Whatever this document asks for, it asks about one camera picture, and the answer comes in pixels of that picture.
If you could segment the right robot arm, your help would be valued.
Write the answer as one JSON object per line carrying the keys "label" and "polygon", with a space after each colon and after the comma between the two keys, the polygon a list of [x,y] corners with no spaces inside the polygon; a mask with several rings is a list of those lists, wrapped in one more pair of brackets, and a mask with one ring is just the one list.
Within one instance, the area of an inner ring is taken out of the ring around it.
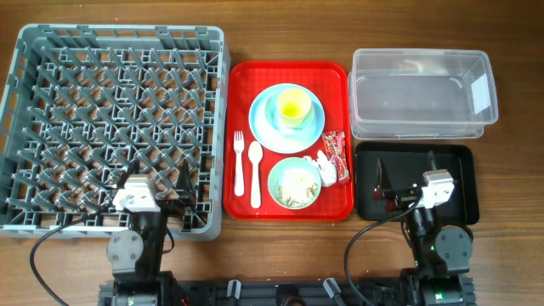
{"label": "right robot arm", "polygon": [[465,225],[443,224],[437,208],[448,202],[455,189],[450,172],[439,167],[428,152],[429,171],[422,181],[395,189],[382,159],[377,160],[375,200],[386,201],[386,211],[398,212],[403,235],[416,267],[404,269],[400,282],[407,305],[467,305],[462,275],[469,271],[473,234]]}

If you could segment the red snack wrapper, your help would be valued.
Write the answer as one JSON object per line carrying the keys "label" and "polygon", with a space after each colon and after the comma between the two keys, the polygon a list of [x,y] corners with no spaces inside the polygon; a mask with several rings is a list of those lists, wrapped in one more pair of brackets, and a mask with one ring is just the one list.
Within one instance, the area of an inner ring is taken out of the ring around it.
{"label": "red snack wrapper", "polygon": [[324,132],[322,140],[325,153],[329,161],[336,169],[337,182],[346,184],[349,182],[349,168],[346,159],[345,133],[342,130]]}

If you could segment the light blue plate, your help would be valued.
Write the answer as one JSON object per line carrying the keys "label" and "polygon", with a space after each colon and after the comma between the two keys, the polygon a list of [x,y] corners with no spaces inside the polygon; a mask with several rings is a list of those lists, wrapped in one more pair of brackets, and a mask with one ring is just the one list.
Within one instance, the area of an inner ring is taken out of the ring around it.
{"label": "light blue plate", "polygon": [[[307,92],[314,107],[314,120],[307,129],[296,134],[282,134],[274,130],[264,115],[265,105],[274,93],[288,88],[301,88]],[[280,154],[294,154],[308,149],[320,137],[325,126],[325,112],[319,99],[307,88],[292,83],[280,83],[266,88],[253,100],[249,115],[249,127],[254,138],[266,149]]]}

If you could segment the white tissue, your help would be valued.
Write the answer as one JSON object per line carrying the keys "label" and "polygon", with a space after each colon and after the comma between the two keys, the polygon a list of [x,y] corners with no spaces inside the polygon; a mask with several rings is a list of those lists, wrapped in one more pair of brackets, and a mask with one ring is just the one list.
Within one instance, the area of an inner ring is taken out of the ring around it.
{"label": "white tissue", "polygon": [[305,156],[305,160],[310,162],[319,172],[321,185],[323,187],[330,187],[337,182],[337,171],[331,161],[328,160],[326,154],[319,150],[317,158],[314,160],[310,156]]}

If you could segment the mint green bowl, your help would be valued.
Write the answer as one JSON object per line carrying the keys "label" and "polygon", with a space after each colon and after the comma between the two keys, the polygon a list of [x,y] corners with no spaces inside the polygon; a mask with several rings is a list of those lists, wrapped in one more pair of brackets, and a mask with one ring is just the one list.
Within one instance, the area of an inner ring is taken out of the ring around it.
{"label": "mint green bowl", "polygon": [[300,158],[300,157],[288,157],[288,158],[285,158],[279,162],[277,162],[273,167],[272,169],[270,170],[270,173],[269,173],[269,177],[268,177],[268,189],[269,189],[269,193],[270,195],[272,196],[273,200],[278,204],[280,205],[274,198],[274,195],[275,195],[275,183],[277,182],[278,178],[286,171],[286,170],[289,170],[289,169],[297,169],[297,170],[308,170],[310,172],[312,172],[314,174],[314,176],[320,180],[320,190],[321,190],[321,179],[320,179],[320,175],[318,173],[318,170],[307,160],[303,159],[303,158]]}

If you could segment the grey dishwasher rack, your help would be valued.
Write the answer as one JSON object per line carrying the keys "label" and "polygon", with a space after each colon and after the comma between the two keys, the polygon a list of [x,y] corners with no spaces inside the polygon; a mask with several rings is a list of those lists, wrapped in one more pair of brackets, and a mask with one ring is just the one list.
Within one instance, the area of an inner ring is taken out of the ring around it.
{"label": "grey dishwasher rack", "polygon": [[1,99],[1,233],[107,237],[131,222],[112,206],[132,165],[176,201],[173,237],[221,230],[230,53],[196,25],[30,24]]}

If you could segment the red plastic tray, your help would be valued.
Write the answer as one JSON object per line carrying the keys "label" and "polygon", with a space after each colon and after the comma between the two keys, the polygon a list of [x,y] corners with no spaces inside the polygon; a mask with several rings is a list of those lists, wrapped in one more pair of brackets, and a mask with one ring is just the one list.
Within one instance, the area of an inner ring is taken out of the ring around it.
{"label": "red plastic tray", "polygon": [[[277,148],[267,142],[271,138],[264,131],[264,120],[251,122],[256,103],[268,97],[268,88],[282,84],[299,85],[319,100],[314,119],[318,127],[313,135],[303,138],[303,146],[280,143]],[[259,163],[261,206],[250,205],[250,194],[237,196],[235,188],[235,132],[243,134],[249,145],[257,140],[263,146]],[[307,208],[289,210],[275,202],[268,191],[268,176],[280,161],[291,157],[315,156],[325,148],[322,133],[342,131],[346,150],[347,169],[353,168],[352,139],[349,123],[348,76],[332,61],[245,61],[235,66],[229,75],[226,105],[224,192],[223,207],[232,217],[241,220],[323,221],[337,222],[353,210],[354,183],[334,184],[321,190],[317,200]]]}

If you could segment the clear plastic bin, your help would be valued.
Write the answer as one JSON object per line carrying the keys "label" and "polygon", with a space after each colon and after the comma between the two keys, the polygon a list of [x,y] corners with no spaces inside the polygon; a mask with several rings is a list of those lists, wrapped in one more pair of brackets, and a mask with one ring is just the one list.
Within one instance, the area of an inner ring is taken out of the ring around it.
{"label": "clear plastic bin", "polygon": [[479,50],[359,48],[348,74],[351,132],[371,139],[476,139],[499,118]]}

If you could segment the white plastic fork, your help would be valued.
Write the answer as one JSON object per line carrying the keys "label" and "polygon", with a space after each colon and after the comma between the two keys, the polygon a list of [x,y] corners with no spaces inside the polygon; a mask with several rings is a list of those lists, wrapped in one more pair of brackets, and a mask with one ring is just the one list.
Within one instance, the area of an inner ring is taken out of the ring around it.
{"label": "white plastic fork", "polygon": [[244,137],[242,131],[235,131],[234,134],[234,151],[235,151],[235,187],[234,193],[236,196],[243,196],[245,192],[242,152],[245,149]]}

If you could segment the rice and food scraps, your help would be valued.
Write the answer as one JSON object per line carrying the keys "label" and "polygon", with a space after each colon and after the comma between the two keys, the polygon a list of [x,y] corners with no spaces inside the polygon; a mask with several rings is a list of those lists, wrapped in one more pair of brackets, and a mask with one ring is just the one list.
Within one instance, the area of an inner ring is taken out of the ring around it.
{"label": "rice and food scraps", "polygon": [[284,208],[310,206],[320,191],[320,180],[308,170],[286,170],[275,183],[275,200]]}

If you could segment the white plastic spoon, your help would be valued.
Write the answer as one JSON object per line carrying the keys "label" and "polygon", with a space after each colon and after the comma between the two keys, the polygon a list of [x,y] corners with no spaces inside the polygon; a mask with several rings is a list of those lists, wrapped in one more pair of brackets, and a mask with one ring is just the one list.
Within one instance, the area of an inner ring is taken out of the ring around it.
{"label": "white plastic spoon", "polygon": [[258,209],[261,207],[261,191],[259,179],[259,163],[263,158],[263,148],[258,141],[252,141],[248,150],[248,157],[252,164],[252,184],[251,184],[251,207]]}

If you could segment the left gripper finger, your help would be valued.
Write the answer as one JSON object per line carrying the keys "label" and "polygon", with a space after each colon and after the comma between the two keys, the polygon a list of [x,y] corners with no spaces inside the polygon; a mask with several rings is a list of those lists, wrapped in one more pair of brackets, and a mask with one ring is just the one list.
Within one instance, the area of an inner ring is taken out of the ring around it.
{"label": "left gripper finger", "polygon": [[180,200],[194,200],[196,191],[190,177],[190,169],[187,161],[182,161],[178,167],[178,178],[175,190]]}
{"label": "left gripper finger", "polygon": [[120,177],[118,182],[115,184],[115,189],[122,189],[124,187],[124,184],[127,182],[128,178],[133,174],[139,173],[139,163],[137,161],[133,161],[127,168],[127,170],[124,172],[124,174]]}

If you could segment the small green saucer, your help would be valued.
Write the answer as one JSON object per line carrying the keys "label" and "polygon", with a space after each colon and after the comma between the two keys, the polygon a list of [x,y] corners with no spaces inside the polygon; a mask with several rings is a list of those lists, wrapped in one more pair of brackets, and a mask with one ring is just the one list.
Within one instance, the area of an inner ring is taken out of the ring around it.
{"label": "small green saucer", "polygon": [[304,129],[307,129],[308,127],[310,127],[315,116],[314,107],[313,106],[310,107],[309,113],[298,126],[288,127],[281,120],[280,112],[277,107],[277,99],[279,95],[280,95],[279,93],[273,93],[269,97],[265,105],[264,115],[266,117],[267,123],[278,133],[282,133],[282,134],[301,133]]}

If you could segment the yellow plastic cup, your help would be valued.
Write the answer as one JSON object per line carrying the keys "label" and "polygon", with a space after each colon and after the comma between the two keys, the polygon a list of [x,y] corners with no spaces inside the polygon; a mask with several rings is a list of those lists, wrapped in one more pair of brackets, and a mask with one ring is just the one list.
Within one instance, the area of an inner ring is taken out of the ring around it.
{"label": "yellow plastic cup", "polygon": [[301,88],[288,88],[277,99],[280,121],[288,128],[298,127],[312,109],[312,101]]}

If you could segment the black waste tray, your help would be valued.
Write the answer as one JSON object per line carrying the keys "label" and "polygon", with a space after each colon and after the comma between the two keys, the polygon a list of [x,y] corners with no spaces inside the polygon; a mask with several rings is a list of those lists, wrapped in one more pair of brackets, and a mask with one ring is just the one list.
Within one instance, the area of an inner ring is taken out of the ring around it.
{"label": "black waste tray", "polygon": [[378,221],[391,216],[385,201],[372,199],[377,185],[377,161],[386,168],[391,185],[399,190],[423,181],[431,166],[432,151],[439,168],[455,181],[450,200],[437,208],[443,222],[472,225],[479,221],[479,201],[471,150],[459,144],[409,144],[361,142],[355,149],[355,200],[357,213],[365,220]]}

